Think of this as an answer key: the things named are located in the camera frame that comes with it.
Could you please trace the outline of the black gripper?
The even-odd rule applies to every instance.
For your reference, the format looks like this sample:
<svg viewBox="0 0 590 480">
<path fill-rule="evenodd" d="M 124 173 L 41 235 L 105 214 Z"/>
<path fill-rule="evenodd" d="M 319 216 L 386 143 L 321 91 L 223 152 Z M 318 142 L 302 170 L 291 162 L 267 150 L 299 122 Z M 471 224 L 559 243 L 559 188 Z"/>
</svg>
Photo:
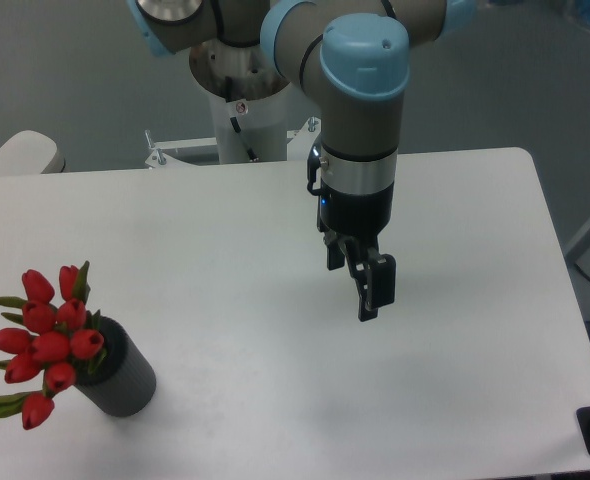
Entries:
<svg viewBox="0 0 590 480">
<path fill-rule="evenodd" d="M 393 152 L 346 155 L 325 144 L 318 151 L 307 161 L 307 190 L 318 198 L 320 226 L 376 243 L 391 218 Z M 358 319 L 375 319 L 380 308 L 395 300 L 396 260 L 355 238 L 345 242 L 344 254 L 341 235 L 324 235 L 326 267 L 341 269 L 347 261 L 359 296 Z"/>
</svg>

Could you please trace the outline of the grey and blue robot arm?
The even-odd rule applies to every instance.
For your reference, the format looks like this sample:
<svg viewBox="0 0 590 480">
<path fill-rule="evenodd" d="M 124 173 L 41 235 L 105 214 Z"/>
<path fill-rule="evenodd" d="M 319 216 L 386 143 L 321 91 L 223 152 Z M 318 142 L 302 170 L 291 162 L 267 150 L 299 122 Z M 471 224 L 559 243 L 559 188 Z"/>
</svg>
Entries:
<svg viewBox="0 0 590 480">
<path fill-rule="evenodd" d="M 466 25 L 473 1 L 132 1 L 151 52 L 187 52 L 205 91 L 222 163 L 286 156 L 282 95 L 320 109 L 307 161 L 327 266 L 347 268 L 359 318 L 395 298 L 395 259 L 379 250 L 391 217 L 412 47 Z"/>
</svg>

